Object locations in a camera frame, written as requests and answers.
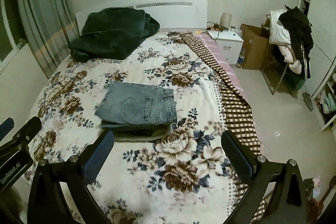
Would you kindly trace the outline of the ripped blue denim shorts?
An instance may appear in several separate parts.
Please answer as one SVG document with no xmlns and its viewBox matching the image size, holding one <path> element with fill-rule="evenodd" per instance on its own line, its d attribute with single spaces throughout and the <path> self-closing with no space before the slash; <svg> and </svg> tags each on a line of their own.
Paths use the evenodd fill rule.
<svg viewBox="0 0 336 224">
<path fill-rule="evenodd" d="M 160 86 L 113 82 L 95 114 L 117 124 L 172 124 L 177 121 L 174 91 Z"/>
</svg>

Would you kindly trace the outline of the brown checkered sheet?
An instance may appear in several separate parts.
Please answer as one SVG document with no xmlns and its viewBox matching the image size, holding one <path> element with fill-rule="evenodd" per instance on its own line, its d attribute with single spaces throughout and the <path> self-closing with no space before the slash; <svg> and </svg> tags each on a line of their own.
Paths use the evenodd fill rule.
<svg viewBox="0 0 336 224">
<path fill-rule="evenodd" d="M 189 32 L 168 32 L 168 37 L 173 39 L 174 43 L 188 45 L 189 48 L 197 54 L 197 56 L 208 65 L 215 73 L 215 82 L 218 87 L 216 92 L 219 94 L 220 117 L 224 119 L 224 122 L 220 122 L 217 126 L 214 126 L 215 131 L 218 131 L 219 136 L 222 135 L 224 129 L 230 130 L 238 138 L 240 143 L 247 145 L 251 149 L 253 155 L 261 155 L 261 143 L 257 138 L 255 124 L 252 116 L 252 109 L 248 102 L 244 99 L 242 94 L 232 83 L 228 73 L 214 55 L 202 44 L 201 38 L 196 37 L 194 33 Z M 206 160 L 202 156 L 197 156 L 191 161 L 191 163 L 198 167 L 197 175 L 203 178 L 206 174 L 210 173 L 210 165 L 212 162 Z M 234 180 L 236 185 L 235 193 L 235 205 L 238 208 L 238 201 L 243 199 L 243 195 L 247 193 L 247 183 L 243 182 L 242 178 L 238 178 L 238 168 L 235 171 L 229 171 L 229 177 Z M 259 206 L 254 213 L 250 223 L 257 223 L 263 217 L 266 209 L 266 202 L 262 194 L 262 199 L 259 202 Z"/>
</svg>

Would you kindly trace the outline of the floral bed cover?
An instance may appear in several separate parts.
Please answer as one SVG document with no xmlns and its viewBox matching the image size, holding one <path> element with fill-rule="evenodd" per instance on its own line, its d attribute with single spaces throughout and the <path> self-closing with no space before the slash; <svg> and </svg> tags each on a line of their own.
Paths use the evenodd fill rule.
<svg viewBox="0 0 336 224">
<path fill-rule="evenodd" d="M 254 137 L 251 108 L 202 36 L 159 32 L 125 60 L 65 59 L 37 97 L 34 164 L 116 143 L 88 190 L 109 223 L 223 223 L 241 196 L 222 133 Z"/>
</svg>

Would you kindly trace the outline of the folded dark blue jeans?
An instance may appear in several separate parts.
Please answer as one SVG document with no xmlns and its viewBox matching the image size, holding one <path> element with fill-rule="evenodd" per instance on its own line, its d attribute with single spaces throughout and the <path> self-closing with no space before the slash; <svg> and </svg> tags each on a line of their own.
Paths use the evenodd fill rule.
<svg viewBox="0 0 336 224">
<path fill-rule="evenodd" d="M 170 132 L 170 124 L 117 124 L 108 121 L 101 122 L 101 128 L 111 130 L 113 133 L 134 136 L 158 136 Z"/>
</svg>

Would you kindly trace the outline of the grey striped curtain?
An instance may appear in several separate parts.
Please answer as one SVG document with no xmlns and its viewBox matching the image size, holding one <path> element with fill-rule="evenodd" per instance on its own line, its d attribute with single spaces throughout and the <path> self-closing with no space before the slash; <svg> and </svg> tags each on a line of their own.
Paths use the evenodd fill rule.
<svg viewBox="0 0 336 224">
<path fill-rule="evenodd" d="M 17 0 L 30 49 L 46 77 L 69 55 L 68 43 L 79 37 L 69 0 Z"/>
</svg>

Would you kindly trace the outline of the dark green blanket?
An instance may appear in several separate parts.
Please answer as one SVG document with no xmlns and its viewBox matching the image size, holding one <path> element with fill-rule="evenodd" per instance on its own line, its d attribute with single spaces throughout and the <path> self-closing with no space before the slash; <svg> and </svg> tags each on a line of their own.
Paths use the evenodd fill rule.
<svg viewBox="0 0 336 224">
<path fill-rule="evenodd" d="M 81 63 L 124 60 L 159 29 L 159 22 L 144 10 L 109 7 L 89 14 L 80 36 L 68 48 L 74 61 Z"/>
</svg>

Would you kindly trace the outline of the chair piled with clothes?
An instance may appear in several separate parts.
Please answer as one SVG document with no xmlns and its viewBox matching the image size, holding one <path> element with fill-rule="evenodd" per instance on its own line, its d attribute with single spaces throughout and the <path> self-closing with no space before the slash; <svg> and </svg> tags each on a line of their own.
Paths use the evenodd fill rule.
<svg viewBox="0 0 336 224">
<path fill-rule="evenodd" d="M 284 28 L 279 16 L 286 12 L 286 8 L 270 11 L 266 15 L 263 28 L 269 31 L 269 43 L 271 44 L 272 60 L 269 61 L 261 70 L 265 82 L 271 94 L 275 94 L 280 85 L 284 84 L 292 97 L 295 97 L 298 91 L 303 87 L 304 80 L 300 76 L 301 64 L 295 59 L 293 50 L 290 45 L 289 31 Z M 266 74 L 266 70 L 270 69 L 272 65 L 277 65 L 277 69 L 281 69 L 280 79 L 278 83 L 273 86 Z"/>
</svg>

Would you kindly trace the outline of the brown cardboard box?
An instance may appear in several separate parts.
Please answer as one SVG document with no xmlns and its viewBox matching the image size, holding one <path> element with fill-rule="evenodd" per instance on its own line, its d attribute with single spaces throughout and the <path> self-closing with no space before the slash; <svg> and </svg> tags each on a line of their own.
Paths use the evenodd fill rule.
<svg viewBox="0 0 336 224">
<path fill-rule="evenodd" d="M 260 71 L 271 59 L 271 44 L 269 31 L 248 24 L 242 24 L 244 61 L 243 69 Z"/>
</svg>

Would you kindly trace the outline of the white bedside table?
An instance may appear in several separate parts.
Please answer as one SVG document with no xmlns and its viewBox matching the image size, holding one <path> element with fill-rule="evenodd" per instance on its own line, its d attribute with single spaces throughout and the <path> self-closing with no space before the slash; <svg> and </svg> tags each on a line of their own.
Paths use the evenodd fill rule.
<svg viewBox="0 0 336 224">
<path fill-rule="evenodd" d="M 207 30 L 209 36 L 217 43 L 221 55 L 229 65 L 235 66 L 243 45 L 243 39 L 232 31 Z"/>
</svg>

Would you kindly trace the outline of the black jacket on chair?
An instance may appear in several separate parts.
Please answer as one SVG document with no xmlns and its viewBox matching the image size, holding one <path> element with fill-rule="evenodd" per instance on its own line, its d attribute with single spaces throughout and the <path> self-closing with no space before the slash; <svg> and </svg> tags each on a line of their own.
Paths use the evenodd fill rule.
<svg viewBox="0 0 336 224">
<path fill-rule="evenodd" d="M 285 6 L 286 12 L 279 16 L 279 20 L 286 30 L 289 31 L 290 45 L 295 59 L 301 64 L 300 76 L 302 79 L 310 79 L 309 54 L 314 46 L 311 36 L 311 24 L 307 16 L 298 8 Z"/>
</svg>

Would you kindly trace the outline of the beige cylindrical lamp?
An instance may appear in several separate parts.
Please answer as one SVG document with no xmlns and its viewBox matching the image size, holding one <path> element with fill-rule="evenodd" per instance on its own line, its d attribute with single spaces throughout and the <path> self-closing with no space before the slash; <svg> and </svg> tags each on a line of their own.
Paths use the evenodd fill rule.
<svg viewBox="0 0 336 224">
<path fill-rule="evenodd" d="M 223 12 L 220 18 L 220 26 L 225 30 L 229 30 L 231 27 L 232 14 L 228 12 Z"/>
</svg>

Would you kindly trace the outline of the white wardrobe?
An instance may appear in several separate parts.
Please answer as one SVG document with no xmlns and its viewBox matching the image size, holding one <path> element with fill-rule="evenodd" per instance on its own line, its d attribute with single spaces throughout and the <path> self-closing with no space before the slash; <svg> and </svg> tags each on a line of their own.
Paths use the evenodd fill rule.
<svg viewBox="0 0 336 224">
<path fill-rule="evenodd" d="M 309 19 L 314 42 L 305 90 L 323 131 L 335 122 L 335 0 L 298 0 L 298 7 Z"/>
</svg>

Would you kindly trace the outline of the white bed headboard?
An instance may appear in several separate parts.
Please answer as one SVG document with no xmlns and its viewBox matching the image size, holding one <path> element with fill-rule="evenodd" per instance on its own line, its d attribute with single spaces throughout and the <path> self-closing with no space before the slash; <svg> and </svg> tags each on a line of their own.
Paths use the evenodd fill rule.
<svg viewBox="0 0 336 224">
<path fill-rule="evenodd" d="M 114 0 L 76 13 L 82 35 L 121 31 L 144 37 L 158 29 L 205 29 L 207 0 Z"/>
</svg>

